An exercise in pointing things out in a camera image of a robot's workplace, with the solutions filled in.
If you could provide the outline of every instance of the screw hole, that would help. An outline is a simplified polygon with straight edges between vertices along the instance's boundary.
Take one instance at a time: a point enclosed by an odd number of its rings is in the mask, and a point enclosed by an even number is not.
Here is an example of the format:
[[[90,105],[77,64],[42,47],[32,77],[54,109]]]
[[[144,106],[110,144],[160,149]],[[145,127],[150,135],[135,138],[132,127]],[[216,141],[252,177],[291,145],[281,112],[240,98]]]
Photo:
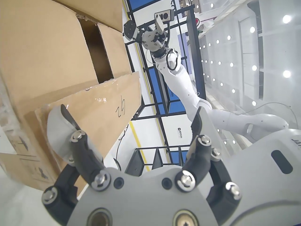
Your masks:
[[[164,178],[162,180],[162,186],[164,189],[169,190],[172,187],[172,181],[169,178]]]
[[[123,178],[119,177],[117,179],[114,180],[114,187],[116,189],[121,189],[124,185],[124,180]]]

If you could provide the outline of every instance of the round led light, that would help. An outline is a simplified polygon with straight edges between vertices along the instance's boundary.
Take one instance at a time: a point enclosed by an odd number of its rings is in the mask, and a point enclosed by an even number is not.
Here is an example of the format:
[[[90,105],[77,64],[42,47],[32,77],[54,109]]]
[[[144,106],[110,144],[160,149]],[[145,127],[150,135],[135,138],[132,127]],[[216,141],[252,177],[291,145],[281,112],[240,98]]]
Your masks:
[[[283,72],[283,76],[284,76],[285,78],[289,78],[290,75],[291,75],[290,71],[286,71],[286,70],[285,70],[285,71]]]
[[[287,24],[292,20],[292,17],[289,15],[285,15],[285,16],[283,16],[282,20],[283,20],[283,23]]]

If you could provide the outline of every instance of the black metal frame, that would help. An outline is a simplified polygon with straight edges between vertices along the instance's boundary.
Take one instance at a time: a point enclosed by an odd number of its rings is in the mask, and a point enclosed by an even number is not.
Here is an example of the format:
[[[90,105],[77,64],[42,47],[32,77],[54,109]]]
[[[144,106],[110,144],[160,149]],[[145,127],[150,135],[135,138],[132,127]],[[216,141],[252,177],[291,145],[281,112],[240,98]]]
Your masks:
[[[131,157],[131,160],[127,166],[127,169],[125,173],[133,175],[133,176],[140,176],[142,175],[143,168],[145,166],[152,166],[152,170],[165,166],[165,165],[179,165],[183,166],[184,161],[183,161],[183,156],[182,156],[182,147],[189,147],[190,145],[176,145],[176,146],[159,146],[159,147],[139,147],[135,148],[134,153]],[[175,151],[170,151],[170,148],[177,148],[179,151],[179,163],[173,163],[171,159],[171,163],[163,163],[161,154],[159,149],[165,149],[169,154],[171,152]],[[155,149],[155,155],[154,155],[154,160],[153,163],[144,163],[144,160],[142,158],[142,155],[140,153],[140,150],[149,150],[149,149]]]
[[[136,12],[136,11],[142,9],[142,8],[145,8],[145,7],[147,7],[151,4],[154,4],[157,1],[160,1],[160,0],[154,0],[154,1],[151,1],[151,2],[149,2],[149,3],[147,3],[143,6],[138,7],[136,9],[132,9],[129,0],[126,0],[128,8],[129,8],[129,11],[127,12],[127,14],[130,17],[130,19],[133,22],[135,22],[134,12]],[[174,9],[174,16],[177,18],[178,23],[175,24],[175,25],[170,26],[170,29],[179,27],[179,32],[180,32],[180,37],[181,37],[181,42],[182,42],[182,48],[183,48],[183,53],[184,53],[184,56],[181,58],[181,60],[185,60],[186,70],[188,70],[187,55],[186,55],[186,52],[185,52],[184,41],[183,41],[183,36],[182,36],[182,31],[181,31],[181,25],[187,24],[188,36],[189,36],[189,42],[190,42],[190,48],[191,48],[193,66],[194,66],[194,72],[195,72],[195,76],[196,76],[196,88],[197,88],[197,91],[199,92],[199,97],[201,97],[202,99],[206,99],[204,78],[203,78],[203,75],[200,75],[200,73],[203,73],[203,69],[202,69],[202,65],[201,65],[201,62],[200,62],[200,59],[201,59],[200,50],[199,50],[200,45],[199,45],[199,38],[198,38],[198,30],[197,30],[197,26],[196,26],[196,23],[195,23],[195,16],[194,16],[194,7],[195,6],[191,5],[191,6],[188,6],[188,7],[185,7],[185,8],[181,8],[181,9],[178,8],[177,9],[176,4],[175,4],[175,0],[171,1],[171,6]],[[188,13],[187,20],[183,21],[183,22],[180,22],[178,15],[179,14],[184,14],[184,12]],[[146,22],[146,23],[138,26],[138,28],[147,30],[147,27],[151,26],[153,24],[155,24],[155,20]],[[130,56],[130,53],[129,53],[128,46],[130,44],[134,44],[134,43],[135,43],[134,41],[130,41],[130,42],[125,43],[127,54],[129,56],[129,61],[130,61],[130,64],[131,64],[131,69],[132,69],[133,72],[135,71],[135,69],[134,69],[134,66],[133,66],[132,61],[131,61],[131,56]],[[168,145],[165,129],[164,129],[164,126],[163,126],[162,117],[186,114],[186,112],[182,111],[182,112],[169,113],[171,103],[172,102],[177,102],[179,100],[170,100],[167,85],[164,81],[163,76],[155,68],[155,65],[152,66],[152,67],[147,66],[146,57],[144,55],[143,47],[142,47],[141,44],[139,44],[139,50],[140,50],[143,65],[144,65],[143,71],[147,75],[148,82],[149,82],[150,89],[151,89],[150,94],[153,96],[154,103],[153,104],[145,104],[144,101],[143,101],[143,98],[142,98],[142,105],[140,106],[139,110],[136,112],[136,114],[135,114],[135,116],[133,117],[132,120],[142,120],[142,119],[149,119],[149,118],[157,118],[158,119],[161,131],[162,131],[162,134],[163,134],[163,138],[164,138],[164,144],[165,144],[164,148],[166,148],[166,152],[169,154],[170,161],[171,161],[171,164],[172,164],[172,157],[171,157],[171,154],[170,154],[170,148],[169,148],[169,145]],[[151,81],[151,76],[150,76],[150,72],[149,72],[150,69],[155,70],[155,74],[156,74],[156,77],[157,77],[157,80],[158,80],[160,94],[161,94],[161,97],[162,97],[162,102],[157,101],[157,98],[156,98],[156,95],[155,95],[155,92],[154,92],[154,86],[153,86],[153,83]],[[159,110],[159,105],[160,104],[163,104],[164,109],[166,111],[166,114],[160,114],[160,110]],[[152,116],[139,117],[142,110],[145,107],[148,107],[148,106],[155,106],[156,114],[152,115]]]

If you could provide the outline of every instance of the floor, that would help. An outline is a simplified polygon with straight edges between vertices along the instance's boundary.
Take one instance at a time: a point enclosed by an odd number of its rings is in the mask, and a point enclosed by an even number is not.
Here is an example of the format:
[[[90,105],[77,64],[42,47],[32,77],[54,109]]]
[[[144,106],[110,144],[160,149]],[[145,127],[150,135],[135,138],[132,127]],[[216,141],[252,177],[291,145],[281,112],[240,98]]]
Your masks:
[[[58,226],[41,202],[42,191],[10,180],[0,168],[1,226]]]

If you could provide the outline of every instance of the cardboard box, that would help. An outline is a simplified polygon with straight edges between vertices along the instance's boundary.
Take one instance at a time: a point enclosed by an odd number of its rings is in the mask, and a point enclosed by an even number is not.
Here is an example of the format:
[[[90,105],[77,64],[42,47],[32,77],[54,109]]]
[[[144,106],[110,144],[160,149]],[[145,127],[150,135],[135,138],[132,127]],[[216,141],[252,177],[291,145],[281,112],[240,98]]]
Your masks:
[[[109,0],[102,0],[101,6],[100,0],[56,1],[61,4],[54,0],[0,0],[0,136],[1,144],[9,143],[14,151],[0,153],[0,164],[13,179],[40,190],[55,182],[63,164],[47,144],[35,111],[70,99],[70,95],[87,96],[84,89],[89,87],[98,87],[101,94],[102,89],[114,90],[114,84],[121,87],[118,79],[98,86],[112,78],[130,75],[131,82],[139,84],[138,76],[131,75],[122,33],[117,31],[122,29],[121,16],[101,12],[102,6],[106,11],[118,10],[120,5],[121,14],[122,0],[113,0],[115,4],[110,5]],[[119,88],[115,93],[118,101],[121,94],[126,96]],[[119,119],[119,124],[114,120],[109,123],[117,127],[111,127],[112,137],[99,147],[104,157],[140,105],[140,90],[135,89],[131,96],[133,107],[127,116]],[[115,113],[105,114],[104,120]]]

